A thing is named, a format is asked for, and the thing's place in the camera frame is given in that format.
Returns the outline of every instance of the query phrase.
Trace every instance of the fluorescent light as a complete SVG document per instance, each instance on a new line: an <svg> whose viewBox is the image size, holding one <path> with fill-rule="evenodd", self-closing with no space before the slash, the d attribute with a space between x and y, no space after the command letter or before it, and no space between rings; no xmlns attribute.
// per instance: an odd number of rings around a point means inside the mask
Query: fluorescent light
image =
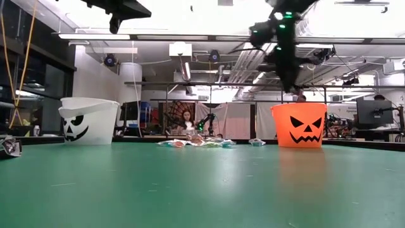
<svg viewBox="0 0 405 228"><path fill-rule="evenodd" d="M333 44L298 44L297 48L333 48Z"/></svg>
<svg viewBox="0 0 405 228"><path fill-rule="evenodd" d="M15 94L16 94L16 95L20 95L20 96L28 96L28 97L32 97L32 98L38 98L38 97L40 97L40 96L38 96L38 95L36 95L36 94L32 94L32 93L30 93L30 92L25 92L25 91L19 91L19 90L16 90L16 91L15 91Z"/></svg>
<svg viewBox="0 0 405 228"><path fill-rule="evenodd" d="M224 36L220 35L216 37L217 41L249 41L249 36L248 35L230 35L230 36Z"/></svg>
<svg viewBox="0 0 405 228"><path fill-rule="evenodd" d="M127 34L58 34L61 39L69 40L130 40Z"/></svg>
<svg viewBox="0 0 405 228"><path fill-rule="evenodd" d="M207 41L206 35L138 35L138 40Z"/></svg>

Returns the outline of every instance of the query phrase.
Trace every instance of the woman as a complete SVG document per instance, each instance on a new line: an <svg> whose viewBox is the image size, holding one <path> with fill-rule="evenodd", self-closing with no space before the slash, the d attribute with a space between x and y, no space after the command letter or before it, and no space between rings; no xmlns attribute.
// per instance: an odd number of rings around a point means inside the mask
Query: woman
<svg viewBox="0 0 405 228"><path fill-rule="evenodd" d="M192 131L196 125L193 117L191 116L191 112L189 110L185 110L182 113L182 123L177 127L179 133L182 131Z"/></svg>

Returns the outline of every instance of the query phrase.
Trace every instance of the white curtain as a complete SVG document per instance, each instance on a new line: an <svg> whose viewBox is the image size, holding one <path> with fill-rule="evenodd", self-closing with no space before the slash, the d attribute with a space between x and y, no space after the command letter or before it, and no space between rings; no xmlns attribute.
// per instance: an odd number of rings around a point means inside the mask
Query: white curtain
<svg viewBox="0 0 405 228"><path fill-rule="evenodd" d="M250 104L228 104L228 115L225 121L225 133L223 136L227 139L250 139Z"/></svg>
<svg viewBox="0 0 405 228"><path fill-rule="evenodd" d="M274 139L276 125L270 108L280 103L258 103L256 119L256 137L259 139Z"/></svg>
<svg viewBox="0 0 405 228"><path fill-rule="evenodd" d="M228 104L220 104L216 108L212 108L211 112L216 115L213 122L214 135L224 134L225 120L227 119ZM209 113L209 108L202 103L196 104L196 121L197 123L204 119ZM208 135L209 122L205 123L204 134Z"/></svg>
<svg viewBox="0 0 405 228"><path fill-rule="evenodd" d="M212 108L216 115L213 122L214 134L222 134L227 139L250 138L250 105L249 104L220 104ZM196 105L196 121L200 121L209 113L209 108L202 103ZM209 123L204 126L204 133L208 134Z"/></svg>

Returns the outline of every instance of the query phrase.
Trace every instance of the black object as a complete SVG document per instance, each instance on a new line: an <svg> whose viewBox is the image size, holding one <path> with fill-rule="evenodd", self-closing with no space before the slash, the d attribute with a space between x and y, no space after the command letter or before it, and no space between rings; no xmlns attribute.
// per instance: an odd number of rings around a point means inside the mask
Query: black object
<svg viewBox="0 0 405 228"><path fill-rule="evenodd" d="M200 120L197 124L197 130L204 130L205 123L209 120L208 134L209 136L214 136L213 121L215 119L214 113L209 113L204 119Z"/></svg>
<svg viewBox="0 0 405 228"><path fill-rule="evenodd" d="M109 21L109 31L117 34L121 22L136 18L149 18L152 13L136 0L82 0L87 7L100 7L106 10L106 14L112 13Z"/></svg>
<svg viewBox="0 0 405 228"><path fill-rule="evenodd" d="M137 128L128 128L127 120L138 120L138 101L126 102L121 105L120 121L123 121L122 127L114 128L114 137L138 136Z"/></svg>
<svg viewBox="0 0 405 228"><path fill-rule="evenodd" d="M359 124L392 124L394 117L391 101L357 100L357 115Z"/></svg>
<svg viewBox="0 0 405 228"><path fill-rule="evenodd" d="M126 102L121 105L120 120L138 120L138 101Z"/></svg>
<svg viewBox="0 0 405 228"><path fill-rule="evenodd" d="M335 53L334 48L317 53L314 58L296 57L296 23L301 20L304 13L313 3L318 0L284 0L277 1L270 13L269 20L256 23L250 27L250 43L255 49L261 49L265 43L269 43L277 36L277 46L258 67L262 72L276 72L280 77L285 92L290 92L296 87L296 79L300 72L300 65L312 63L319 65L329 55Z"/></svg>
<svg viewBox="0 0 405 228"><path fill-rule="evenodd" d="M107 67L115 67L116 58L114 54L107 54L107 57L104 59L104 65Z"/></svg>
<svg viewBox="0 0 405 228"><path fill-rule="evenodd" d="M212 50L211 54L209 54L208 60L212 63L218 63L221 59L220 53L218 50Z"/></svg>

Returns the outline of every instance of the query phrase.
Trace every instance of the robotic arm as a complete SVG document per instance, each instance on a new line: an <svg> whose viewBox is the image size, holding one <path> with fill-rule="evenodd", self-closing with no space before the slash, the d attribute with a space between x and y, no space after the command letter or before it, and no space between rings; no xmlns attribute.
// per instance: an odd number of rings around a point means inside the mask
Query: robotic arm
<svg viewBox="0 0 405 228"><path fill-rule="evenodd" d="M213 129L213 121L215 119L215 114L210 113L208 114L204 119L200 120L197 124L197 130L203 131L204 130L204 125L207 121L209 121L209 127L208 127L208 134L209 136L214 136L214 129Z"/></svg>

